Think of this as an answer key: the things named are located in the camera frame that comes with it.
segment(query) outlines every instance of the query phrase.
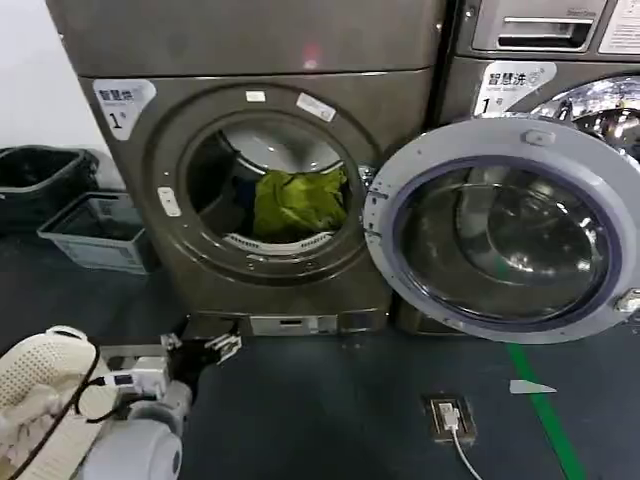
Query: white sticker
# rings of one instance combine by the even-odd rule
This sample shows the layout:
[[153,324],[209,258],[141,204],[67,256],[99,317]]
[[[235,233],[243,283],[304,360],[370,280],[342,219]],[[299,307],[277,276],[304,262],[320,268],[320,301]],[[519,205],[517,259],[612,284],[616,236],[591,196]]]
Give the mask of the white sticker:
[[495,61],[484,71],[474,115],[498,116],[556,75],[553,62]]
[[266,102],[267,96],[260,90],[247,90],[245,92],[247,102]]
[[618,0],[598,51],[640,53],[640,0]]
[[129,140],[142,110],[156,96],[156,87],[149,80],[95,80],[93,91],[102,108],[113,136]]
[[309,112],[311,115],[315,115],[321,118],[325,122],[330,122],[336,114],[336,111],[329,105],[322,103],[320,100],[316,100],[311,95],[301,93],[296,102],[298,108],[301,108],[305,112]]
[[180,210],[180,206],[176,201],[176,196],[171,187],[158,187],[158,197],[160,198],[160,203],[162,204],[162,208],[164,208],[164,212],[169,217],[179,217],[182,215],[182,211]]

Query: yellow-green laundry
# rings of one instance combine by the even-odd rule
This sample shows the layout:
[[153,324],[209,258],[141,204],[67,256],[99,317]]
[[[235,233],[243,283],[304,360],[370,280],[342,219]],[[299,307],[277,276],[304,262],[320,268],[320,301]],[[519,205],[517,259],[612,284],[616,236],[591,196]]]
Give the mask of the yellow-green laundry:
[[287,173],[270,170],[256,185],[253,233],[265,242],[297,242],[315,233],[338,230],[347,212],[345,172]]

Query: black bin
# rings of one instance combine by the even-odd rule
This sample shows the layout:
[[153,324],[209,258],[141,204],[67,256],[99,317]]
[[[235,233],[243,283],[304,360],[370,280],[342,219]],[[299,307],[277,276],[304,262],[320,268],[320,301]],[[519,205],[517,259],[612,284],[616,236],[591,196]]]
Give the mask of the black bin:
[[96,189],[97,166],[86,150],[0,151],[0,233],[34,233],[73,199]]

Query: open washing machine door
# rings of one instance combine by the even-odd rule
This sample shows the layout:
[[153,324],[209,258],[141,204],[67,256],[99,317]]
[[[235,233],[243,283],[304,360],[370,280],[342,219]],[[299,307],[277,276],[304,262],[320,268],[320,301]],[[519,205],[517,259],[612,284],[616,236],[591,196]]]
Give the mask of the open washing machine door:
[[529,116],[425,133],[382,168],[363,223],[375,264],[425,315],[517,343],[598,333],[640,302],[640,167]]

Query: floor outlet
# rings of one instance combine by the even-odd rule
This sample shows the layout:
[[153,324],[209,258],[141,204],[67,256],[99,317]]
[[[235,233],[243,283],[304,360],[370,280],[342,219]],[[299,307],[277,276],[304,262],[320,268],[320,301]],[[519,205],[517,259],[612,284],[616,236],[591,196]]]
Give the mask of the floor outlet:
[[458,438],[462,443],[473,443],[476,439],[476,426],[469,411],[469,405],[464,397],[452,394],[425,395],[422,397],[422,404],[427,417],[431,419],[433,438],[436,442],[451,442],[451,432],[444,428],[444,419],[440,410],[443,403],[451,403],[453,408],[460,412],[460,426]]

